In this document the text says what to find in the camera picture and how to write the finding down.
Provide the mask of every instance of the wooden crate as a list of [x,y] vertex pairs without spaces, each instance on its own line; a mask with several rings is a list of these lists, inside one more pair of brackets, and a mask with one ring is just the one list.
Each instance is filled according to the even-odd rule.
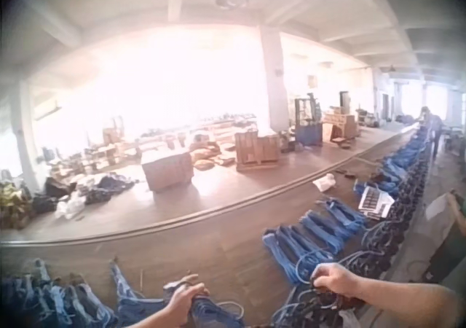
[[238,171],[278,165],[280,137],[277,134],[259,136],[258,131],[235,133],[234,140]]
[[186,150],[144,152],[141,165],[151,191],[187,183],[194,175],[191,155]]

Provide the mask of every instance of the concrete column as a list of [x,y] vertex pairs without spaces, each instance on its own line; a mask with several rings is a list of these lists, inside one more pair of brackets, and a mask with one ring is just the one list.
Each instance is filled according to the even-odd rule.
[[19,79],[9,86],[9,103],[23,179],[29,190],[36,192],[42,189],[46,176],[44,169],[37,162],[39,153],[33,133],[33,99],[30,97],[26,81]]
[[401,91],[401,86],[402,85],[399,82],[395,82],[395,84],[393,84],[393,95],[395,96],[395,116],[403,115],[403,92]]
[[275,131],[289,128],[288,94],[283,81],[283,51],[278,28],[260,26],[262,52],[264,54],[264,69],[266,78],[266,111],[263,120],[258,118],[258,126],[261,122],[269,123],[269,127]]

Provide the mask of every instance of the fabric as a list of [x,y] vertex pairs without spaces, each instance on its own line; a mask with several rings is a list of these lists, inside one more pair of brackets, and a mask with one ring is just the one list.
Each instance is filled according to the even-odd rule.
[[133,291],[114,262],[111,263],[111,274],[115,280],[118,296],[118,327],[136,324],[166,306],[162,299],[146,299],[142,294]]

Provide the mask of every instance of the worker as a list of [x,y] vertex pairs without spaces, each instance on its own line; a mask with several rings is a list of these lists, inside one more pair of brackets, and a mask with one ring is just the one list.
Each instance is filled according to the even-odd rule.
[[442,126],[443,122],[442,119],[438,115],[432,114],[429,107],[423,106],[421,108],[421,121],[423,121],[424,125],[430,125],[430,130],[433,132],[433,141],[434,141],[434,152],[433,157],[437,157],[438,151],[438,142],[440,141],[440,136],[442,136]]
[[200,294],[209,294],[203,283],[181,286],[165,308],[128,328],[178,328],[187,323],[192,299]]
[[345,297],[355,297],[414,327],[463,327],[465,303],[437,284],[392,283],[363,278],[337,263],[316,267],[314,286]]
[[457,276],[466,273],[466,201],[454,190],[446,193],[446,201],[454,223],[443,243],[430,259],[422,281],[440,283],[466,297],[466,281],[458,283]]

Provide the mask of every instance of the window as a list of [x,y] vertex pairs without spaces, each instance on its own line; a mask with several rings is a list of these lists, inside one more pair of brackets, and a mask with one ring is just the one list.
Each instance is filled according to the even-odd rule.
[[427,86],[427,107],[442,120],[446,119],[448,102],[448,90],[445,87],[435,85]]
[[402,85],[401,110],[404,115],[417,118],[422,108],[422,86],[417,83]]

